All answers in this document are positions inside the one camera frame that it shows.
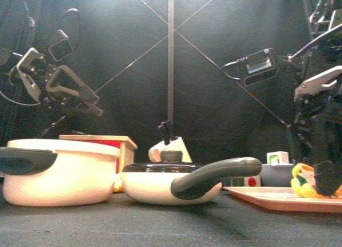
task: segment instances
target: table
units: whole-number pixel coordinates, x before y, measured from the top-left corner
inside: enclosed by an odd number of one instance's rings
[[[340,246],[342,215],[277,212],[229,191],[198,206],[155,206],[115,193],[75,207],[2,200],[0,246]]]

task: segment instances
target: cooking pot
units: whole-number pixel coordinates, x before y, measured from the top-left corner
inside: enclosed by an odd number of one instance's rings
[[[131,164],[122,171],[123,191],[149,204],[202,204],[218,196],[223,178],[255,176],[261,170],[262,163],[253,157],[222,160],[202,167],[185,162]]]
[[[20,139],[0,148],[6,200],[23,206],[72,206],[112,194],[120,150],[71,140]]]

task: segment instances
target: pot handle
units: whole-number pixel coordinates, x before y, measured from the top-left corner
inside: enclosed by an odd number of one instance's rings
[[[226,159],[205,165],[171,183],[171,193],[183,200],[201,198],[227,177],[251,177],[261,173],[262,163],[257,158]]]
[[[55,163],[58,154],[50,150],[0,148],[0,171],[10,175],[28,175],[44,171]]]

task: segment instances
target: black backdrop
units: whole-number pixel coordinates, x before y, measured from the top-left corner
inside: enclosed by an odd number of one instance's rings
[[[74,43],[80,38],[63,64],[98,92],[104,110],[100,118],[78,115],[63,120],[44,138],[58,138],[71,130],[127,135],[139,146],[137,162],[143,162],[149,148],[161,141],[157,126],[167,119],[169,0],[39,1],[27,0],[38,19],[32,46],[46,53],[59,27]],[[30,35],[19,37],[26,29],[23,3],[0,0],[0,5],[2,47],[24,52],[19,39]],[[70,8],[82,15],[80,33],[72,16],[59,25]],[[265,48],[291,54],[308,43],[302,0],[175,0],[175,29],[174,128],[193,160],[210,163],[255,156],[265,162],[266,152],[289,151],[285,126],[218,67]],[[12,88],[2,76],[8,95]],[[247,90],[290,123],[291,74],[281,70],[275,78]],[[24,92],[20,99],[31,101]],[[3,145],[8,139],[36,137],[62,116],[42,107],[0,102]]]

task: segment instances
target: wooden tray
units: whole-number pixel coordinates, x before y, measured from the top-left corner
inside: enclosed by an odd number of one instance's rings
[[[342,213],[342,199],[298,197],[290,187],[223,187],[231,195],[275,211]]]

